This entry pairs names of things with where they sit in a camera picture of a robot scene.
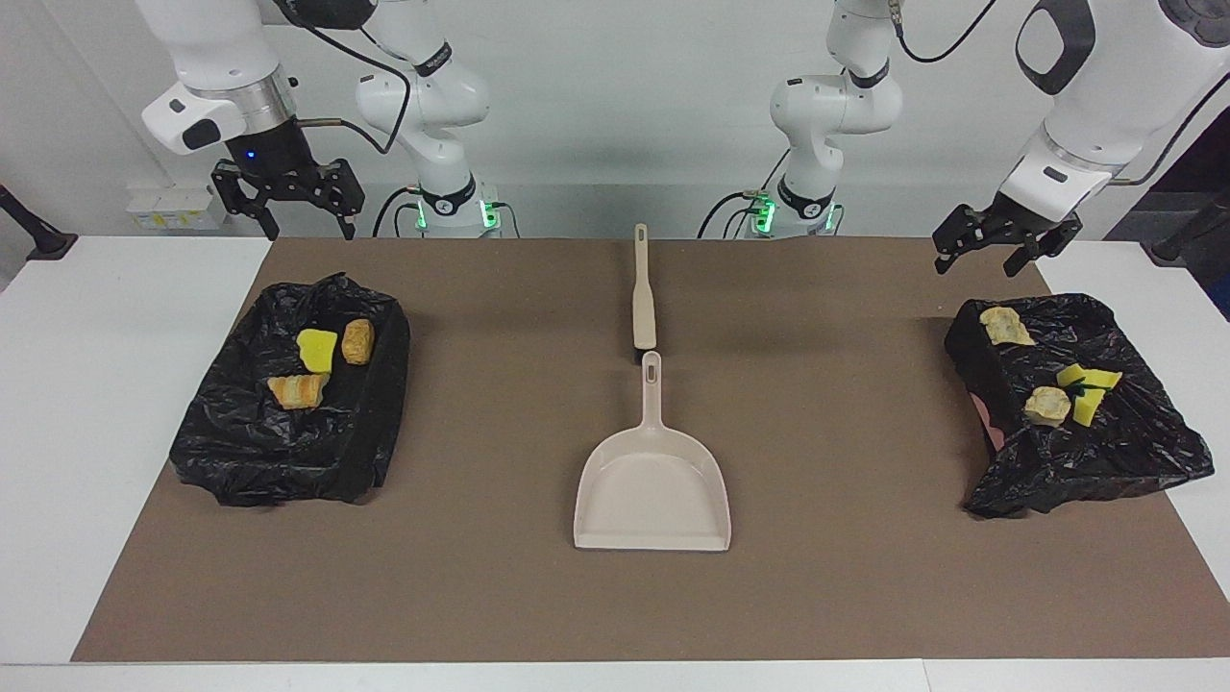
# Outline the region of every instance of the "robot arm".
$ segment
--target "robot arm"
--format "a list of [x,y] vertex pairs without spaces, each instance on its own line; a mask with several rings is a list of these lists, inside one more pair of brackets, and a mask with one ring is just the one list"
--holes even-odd
[[[312,157],[252,0],[137,0],[137,6],[180,77],[141,112],[150,133],[177,154],[224,141],[231,159],[219,161],[212,176],[223,204],[257,219],[271,240],[278,235],[266,208],[271,199],[326,209],[353,237],[363,188],[344,159],[320,165]],[[256,194],[248,197],[240,181]]]
[[806,235],[823,224],[844,163],[831,135],[883,132],[902,112],[902,88],[888,71],[888,0],[836,0],[827,41],[845,70],[787,80],[772,96],[774,124],[791,147],[776,189],[777,203],[790,210],[777,214],[775,236]]
[[1026,20],[1053,21],[1063,54],[1047,73],[1017,59],[1055,97],[990,206],[957,206],[932,234],[945,273],[989,245],[1020,245],[1015,275],[1057,256],[1081,229],[1076,208],[1130,163],[1225,68],[1230,0],[1042,0]]
[[[423,194],[422,215],[434,235],[475,236],[487,231],[480,184],[461,143],[443,128],[486,119],[486,82],[453,59],[428,0],[381,0],[367,25],[387,54],[413,65],[411,107],[397,130],[410,152]],[[364,77],[355,98],[368,124],[394,130],[406,87],[389,75]]]

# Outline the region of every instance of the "white wall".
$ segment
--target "white wall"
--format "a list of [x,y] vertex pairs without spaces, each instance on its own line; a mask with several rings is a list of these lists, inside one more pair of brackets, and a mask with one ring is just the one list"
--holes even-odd
[[[947,45],[983,4],[910,2],[913,47]],[[926,235],[958,202],[990,199],[1050,103],[1020,74],[1012,52],[1033,4],[1001,0],[945,63],[894,57],[907,93],[902,120],[888,133],[841,139],[844,232]],[[74,230],[130,232],[125,186],[164,176],[204,183],[220,145],[178,157],[140,127],[140,109],[172,70],[132,0],[2,5],[0,176],[20,177],[14,188],[32,206]],[[517,204],[526,235],[622,235],[637,220],[661,235],[694,232],[721,192],[759,184],[784,150],[768,113],[777,80],[835,70],[824,50],[827,0],[435,5],[458,58],[493,88],[491,118],[461,135],[478,172]],[[359,119],[353,86],[369,68],[301,29],[267,32],[288,74],[301,80],[303,116]],[[1230,93],[1218,98],[1186,141],[1228,102]],[[360,229],[385,189],[413,179],[400,151],[381,159],[344,130],[310,138],[320,159],[348,157],[369,184]],[[1109,189],[1089,202],[1086,235],[1109,230],[1143,192]],[[276,210],[288,232],[336,232],[323,213]]]

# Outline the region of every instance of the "dustpan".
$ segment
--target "dustpan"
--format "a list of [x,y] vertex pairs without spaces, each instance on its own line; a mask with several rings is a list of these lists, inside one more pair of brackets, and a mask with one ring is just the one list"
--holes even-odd
[[608,438],[585,462],[572,538],[577,548],[722,552],[731,509],[713,455],[662,423],[662,356],[641,363],[641,425]]

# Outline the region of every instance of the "black garbage bag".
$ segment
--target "black garbage bag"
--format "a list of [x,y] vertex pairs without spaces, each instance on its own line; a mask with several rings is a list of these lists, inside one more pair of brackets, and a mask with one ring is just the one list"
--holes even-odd
[[[343,333],[354,318],[375,326],[367,366],[341,349],[320,408],[283,411],[271,377],[304,375],[299,331]],[[261,291],[223,343],[171,446],[180,481],[221,505],[274,505],[322,498],[353,503],[384,484],[401,427],[410,322],[397,300],[344,274],[312,285],[277,283]]]
[[[979,317],[996,305],[1016,310],[1038,344],[993,345]],[[1139,497],[1213,474],[1204,440],[1175,411],[1114,312],[1089,295],[969,300],[945,349],[986,429],[990,466],[966,504],[975,515],[1049,513],[1071,500]],[[1093,425],[1031,424],[1026,401],[1038,387],[1055,387],[1055,375],[1074,364],[1123,374]]]

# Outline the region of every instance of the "brown mat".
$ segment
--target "brown mat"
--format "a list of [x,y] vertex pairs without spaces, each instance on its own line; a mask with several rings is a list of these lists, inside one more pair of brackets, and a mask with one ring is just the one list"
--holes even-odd
[[1046,293],[926,240],[657,242],[665,418],[726,474],[726,556],[582,553],[590,450],[640,417],[631,242],[279,240],[257,286],[346,269],[415,329],[387,487],[224,509],[164,473],[77,661],[1230,656],[1165,495],[1022,521],[942,350],[968,296]]

